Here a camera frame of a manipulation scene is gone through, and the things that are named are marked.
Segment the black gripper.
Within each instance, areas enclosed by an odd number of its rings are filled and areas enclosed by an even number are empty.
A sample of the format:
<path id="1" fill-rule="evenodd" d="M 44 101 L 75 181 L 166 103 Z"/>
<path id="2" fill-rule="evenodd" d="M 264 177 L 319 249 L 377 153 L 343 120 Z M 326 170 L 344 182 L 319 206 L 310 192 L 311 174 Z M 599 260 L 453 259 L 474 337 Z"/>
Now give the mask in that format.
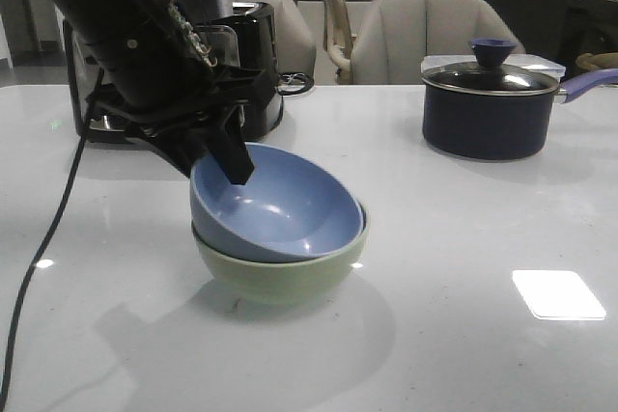
<path id="1" fill-rule="evenodd" d="M 245 185 L 254 164 L 242 135 L 242 113 L 268 92 L 263 70 L 223 67 L 211 81 L 161 108 L 138 111 L 128 106 L 112 84 L 98 82 L 89 104 L 126 120 L 124 137 L 154 152 L 186 177 L 202 157 L 211 155 L 234 185 Z"/>

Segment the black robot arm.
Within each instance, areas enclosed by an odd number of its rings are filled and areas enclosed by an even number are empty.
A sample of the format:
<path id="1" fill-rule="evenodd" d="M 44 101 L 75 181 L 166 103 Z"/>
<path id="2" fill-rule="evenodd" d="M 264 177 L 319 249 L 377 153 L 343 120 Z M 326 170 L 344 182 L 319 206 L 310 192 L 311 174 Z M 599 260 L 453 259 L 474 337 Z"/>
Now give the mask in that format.
<path id="1" fill-rule="evenodd" d="M 185 176 L 210 154 L 229 182 L 249 180 L 241 114 L 273 90 L 264 71 L 216 63 L 173 0 L 52 1 L 115 87 L 95 102 L 128 121 L 129 141 Z"/>

